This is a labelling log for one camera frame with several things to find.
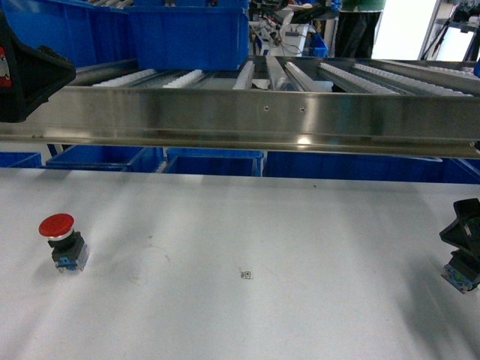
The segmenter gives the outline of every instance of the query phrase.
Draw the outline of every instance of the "cable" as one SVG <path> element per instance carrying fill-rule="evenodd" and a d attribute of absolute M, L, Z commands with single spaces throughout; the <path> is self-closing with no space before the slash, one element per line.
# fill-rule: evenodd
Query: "cable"
<path fill-rule="evenodd" d="M 295 47 L 295 48 L 298 50 L 298 52 L 293 52 L 293 51 L 290 51 L 290 50 L 286 49 L 286 48 L 285 48 L 285 45 L 287 45 L 288 47 Z M 281 42 L 281 43 L 280 43 L 280 46 L 281 46 L 282 49 L 283 49 L 283 54 L 284 54 L 284 55 L 285 55 L 285 51 L 284 51 L 284 50 L 286 50 L 287 52 L 289 52 L 290 54 L 293 54 L 293 55 L 300 55 L 300 54 L 303 53 L 298 46 L 293 45 L 292 43 L 284 43 L 284 42 Z"/>

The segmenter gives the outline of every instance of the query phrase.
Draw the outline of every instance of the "red label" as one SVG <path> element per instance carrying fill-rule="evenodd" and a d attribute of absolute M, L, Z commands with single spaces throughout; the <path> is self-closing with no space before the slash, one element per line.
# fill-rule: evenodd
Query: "red label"
<path fill-rule="evenodd" d="M 10 78 L 10 69 L 7 63 L 7 54 L 5 49 L 0 46 L 0 88 L 11 88 L 12 80 Z"/>

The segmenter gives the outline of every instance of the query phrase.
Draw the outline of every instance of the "qr code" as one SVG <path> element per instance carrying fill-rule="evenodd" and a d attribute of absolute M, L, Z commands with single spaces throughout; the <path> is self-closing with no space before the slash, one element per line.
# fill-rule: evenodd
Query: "qr code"
<path fill-rule="evenodd" d="M 252 272 L 251 271 L 240 271 L 240 277 L 242 279 L 251 280 L 252 279 Z"/>

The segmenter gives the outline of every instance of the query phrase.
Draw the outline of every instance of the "green shirt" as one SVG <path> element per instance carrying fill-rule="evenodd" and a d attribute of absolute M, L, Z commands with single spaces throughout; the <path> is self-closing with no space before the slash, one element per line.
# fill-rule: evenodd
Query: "green shirt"
<path fill-rule="evenodd" d="M 343 11 L 354 11 L 358 6 L 358 11 L 383 11 L 386 0 L 343 0 Z"/>

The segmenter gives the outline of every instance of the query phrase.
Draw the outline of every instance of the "white wall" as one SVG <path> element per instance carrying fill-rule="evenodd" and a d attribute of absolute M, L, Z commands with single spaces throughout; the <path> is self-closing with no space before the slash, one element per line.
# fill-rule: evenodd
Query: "white wall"
<path fill-rule="evenodd" d="M 450 28 L 443 40 L 436 60 L 443 62 L 462 62 L 467 52 L 473 33 L 463 33 L 458 28 Z"/>
<path fill-rule="evenodd" d="M 387 0 L 374 59 L 417 60 L 437 0 Z"/>

